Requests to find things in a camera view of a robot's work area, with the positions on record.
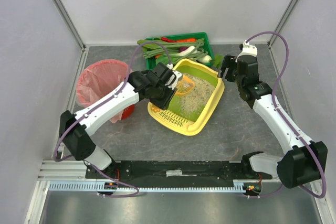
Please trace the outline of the orange litter scoop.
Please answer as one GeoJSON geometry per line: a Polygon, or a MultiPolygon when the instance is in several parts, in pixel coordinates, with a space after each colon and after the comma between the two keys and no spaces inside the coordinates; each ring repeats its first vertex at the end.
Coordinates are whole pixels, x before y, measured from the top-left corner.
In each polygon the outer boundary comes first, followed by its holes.
{"type": "Polygon", "coordinates": [[[182,74],[182,78],[181,80],[179,80],[175,86],[176,91],[175,93],[171,96],[170,101],[168,102],[168,104],[165,105],[164,108],[159,108],[156,105],[152,105],[151,110],[153,112],[161,112],[163,110],[167,110],[170,106],[171,101],[173,100],[173,98],[175,96],[178,97],[182,97],[187,95],[188,93],[191,92],[191,90],[195,87],[195,82],[193,80],[191,80],[187,75],[182,74]]]}

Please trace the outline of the yellow green litter box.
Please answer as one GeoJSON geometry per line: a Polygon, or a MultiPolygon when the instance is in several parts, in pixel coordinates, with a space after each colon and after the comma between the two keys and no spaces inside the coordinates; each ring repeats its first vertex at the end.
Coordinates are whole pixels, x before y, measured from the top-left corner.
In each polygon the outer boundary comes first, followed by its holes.
{"type": "Polygon", "coordinates": [[[173,98],[167,110],[161,112],[153,112],[151,110],[153,104],[149,102],[148,113],[166,128],[182,135],[193,136],[198,134],[208,122],[223,95],[225,86],[222,79],[217,76],[217,72],[203,64],[183,59],[174,69],[182,74],[191,74],[208,81],[215,87],[213,94],[199,116],[184,117],[181,114],[178,96],[173,98]]]}

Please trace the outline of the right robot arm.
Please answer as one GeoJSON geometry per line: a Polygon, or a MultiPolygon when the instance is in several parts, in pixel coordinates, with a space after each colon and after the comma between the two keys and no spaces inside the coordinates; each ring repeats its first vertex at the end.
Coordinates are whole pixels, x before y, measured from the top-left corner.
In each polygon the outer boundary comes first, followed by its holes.
{"type": "Polygon", "coordinates": [[[242,160],[246,168],[279,178],[286,188],[319,179],[326,188],[326,145],[304,134],[282,108],[271,87],[259,79],[257,58],[225,55],[218,75],[237,85],[240,98],[266,122],[284,152],[283,157],[263,152],[246,154],[242,160]]]}

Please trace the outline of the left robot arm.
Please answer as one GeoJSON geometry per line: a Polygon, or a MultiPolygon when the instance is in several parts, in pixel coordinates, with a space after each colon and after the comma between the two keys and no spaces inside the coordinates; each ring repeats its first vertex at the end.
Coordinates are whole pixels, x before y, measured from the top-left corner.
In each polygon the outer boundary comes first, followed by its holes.
{"type": "Polygon", "coordinates": [[[106,121],[143,99],[162,110],[167,109],[182,77],[172,65],[162,63],[152,70],[130,73],[117,88],[94,104],[74,114],[64,112],[60,117],[60,141],[77,161],[86,161],[99,170],[113,167],[112,157],[98,147],[91,136],[106,121]]]}

